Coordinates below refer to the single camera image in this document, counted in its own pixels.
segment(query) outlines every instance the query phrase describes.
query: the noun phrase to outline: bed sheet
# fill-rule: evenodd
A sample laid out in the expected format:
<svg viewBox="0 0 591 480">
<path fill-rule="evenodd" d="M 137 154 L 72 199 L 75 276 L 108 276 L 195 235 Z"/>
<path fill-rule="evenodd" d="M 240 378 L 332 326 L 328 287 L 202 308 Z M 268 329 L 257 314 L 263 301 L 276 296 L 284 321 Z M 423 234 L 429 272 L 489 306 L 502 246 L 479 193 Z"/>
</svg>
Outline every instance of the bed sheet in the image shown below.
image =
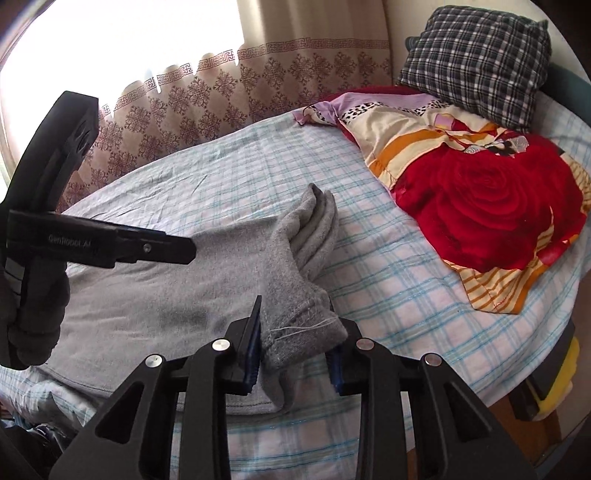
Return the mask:
<svg viewBox="0 0 591 480">
<path fill-rule="evenodd" d="M 542 93 L 534 131 L 590 171 L 591 129 Z M 357 147 L 337 129 L 300 127 L 291 113 L 142 167 L 68 213 L 189 235 L 277 214 L 311 181 L 335 194 L 340 213 L 340 238 L 319 282 L 331 286 L 335 310 L 357 321 L 365 336 L 400 355 L 442 354 L 489 405 L 527 377 L 554 346 L 579 281 L 591 267 L 589 222 L 537 281 L 521 314 L 477 312 L 457 274 L 392 202 Z M 69 274 L 85 268 L 71 265 Z M 0 401 L 30 421 L 70 429 L 84 425 L 98 404 L 35 368 L 1 368 Z M 181 417 L 175 425 L 173 477 Z M 412 447 L 407 402 L 405 424 Z M 232 478 L 354 478 L 358 425 L 359 399 L 338 397 L 323 357 L 311 359 L 289 413 L 272 420 L 230 418 Z"/>
</svg>

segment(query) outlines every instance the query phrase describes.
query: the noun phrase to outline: curtain floral pattern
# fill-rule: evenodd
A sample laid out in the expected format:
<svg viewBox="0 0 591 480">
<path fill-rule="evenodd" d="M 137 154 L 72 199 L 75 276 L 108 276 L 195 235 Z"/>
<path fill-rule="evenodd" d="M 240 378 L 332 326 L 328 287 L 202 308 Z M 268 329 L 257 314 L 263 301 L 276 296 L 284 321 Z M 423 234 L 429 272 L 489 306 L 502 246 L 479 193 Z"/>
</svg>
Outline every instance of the curtain floral pattern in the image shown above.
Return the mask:
<svg viewBox="0 0 591 480">
<path fill-rule="evenodd" d="M 59 212 L 130 171 L 337 91 L 391 85 L 387 40 L 298 38 L 232 50 L 130 85 L 62 195 Z"/>
</svg>

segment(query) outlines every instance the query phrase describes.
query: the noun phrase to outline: black and white checkered pillow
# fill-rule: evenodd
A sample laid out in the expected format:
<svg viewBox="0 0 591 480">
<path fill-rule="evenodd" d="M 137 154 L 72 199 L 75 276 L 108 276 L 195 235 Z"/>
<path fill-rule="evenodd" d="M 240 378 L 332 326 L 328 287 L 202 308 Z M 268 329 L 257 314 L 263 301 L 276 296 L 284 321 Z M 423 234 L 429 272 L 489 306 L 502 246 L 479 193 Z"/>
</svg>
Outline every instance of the black and white checkered pillow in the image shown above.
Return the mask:
<svg viewBox="0 0 591 480">
<path fill-rule="evenodd" d="M 398 83 L 528 131 L 550 55 L 547 20 L 447 5 L 427 21 Z"/>
</svg>

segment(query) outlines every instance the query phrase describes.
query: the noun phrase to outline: black glove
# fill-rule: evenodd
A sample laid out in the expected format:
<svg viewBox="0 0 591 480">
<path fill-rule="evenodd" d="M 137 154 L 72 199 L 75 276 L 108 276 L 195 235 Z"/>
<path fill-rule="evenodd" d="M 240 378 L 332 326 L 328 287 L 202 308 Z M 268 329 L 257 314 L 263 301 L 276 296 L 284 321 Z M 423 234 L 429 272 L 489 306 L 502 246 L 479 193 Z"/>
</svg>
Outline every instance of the black glove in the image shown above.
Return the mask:
<svg viewBox="0 0 591 480">
<path fill-rule="evenodd" d="M 34 258 L 24 304 L 17 308 L 4 272 L 0 271 L 0 316 L 8 325 L 8 341 L 25 365 L 41 365 L 60 337 L 60 325 L 70 301 L 66 263 Z"/>
</svg>

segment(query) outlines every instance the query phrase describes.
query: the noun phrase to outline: silver bolt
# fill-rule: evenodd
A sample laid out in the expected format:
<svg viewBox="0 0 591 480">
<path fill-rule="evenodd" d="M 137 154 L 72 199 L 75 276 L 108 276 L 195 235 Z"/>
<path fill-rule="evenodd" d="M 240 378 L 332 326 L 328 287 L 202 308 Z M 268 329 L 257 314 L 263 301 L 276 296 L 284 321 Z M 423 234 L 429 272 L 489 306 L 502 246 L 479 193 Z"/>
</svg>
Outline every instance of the silver bolt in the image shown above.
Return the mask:
<svg viewBox="0 0 591 480">
<path fill-rule="evenodd" d="M 146 366 L 148 366 L 150 368 L 155 368 L 155 367 L 159 366 L 161 363 L 162 363 L 162 357 L 159 355 L 150 355 L 146 359 Z"/>
<path fill-rule="evenodd" d="M 443 359 L 436 353 L 428 353 L 425 355 L 425 363 L 431 367 L 439 367 Z"/>
<path fill-rule="evenodd" d="M 223 352 L 224 350 L 228 350 L 230 348 L 230 341 L 226 340 L 225 338 L 219 338 L 212 343 L 212 348 L 218 352 Z"/>
<path fill-rule="evenodd" d="M 360 338 L 355 345 L 359 350 L 371 350 L 374 347 L 374 341 L 369 338 Z"/>
</svg>

